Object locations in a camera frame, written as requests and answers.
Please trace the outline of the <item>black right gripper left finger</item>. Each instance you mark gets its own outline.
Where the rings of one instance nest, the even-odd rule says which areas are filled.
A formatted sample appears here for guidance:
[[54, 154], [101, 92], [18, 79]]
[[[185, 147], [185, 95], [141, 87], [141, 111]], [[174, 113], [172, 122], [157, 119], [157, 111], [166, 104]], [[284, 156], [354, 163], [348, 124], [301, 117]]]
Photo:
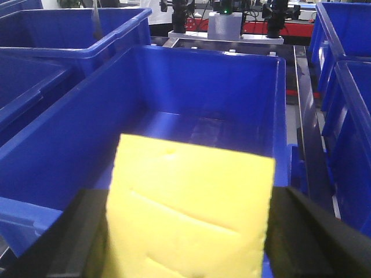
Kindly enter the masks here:
[[107, 190], [82, 189], [53, 225], [1, 277], [101, 277]]

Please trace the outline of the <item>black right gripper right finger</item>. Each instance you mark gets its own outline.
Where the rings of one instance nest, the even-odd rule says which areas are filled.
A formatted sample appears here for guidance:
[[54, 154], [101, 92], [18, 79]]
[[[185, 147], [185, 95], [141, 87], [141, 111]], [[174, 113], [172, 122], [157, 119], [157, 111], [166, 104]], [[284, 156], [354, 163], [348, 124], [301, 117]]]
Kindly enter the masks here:
[[272, 190], [264, 250], [273, 277], [370, 277], [370, 238], [292, 187]]

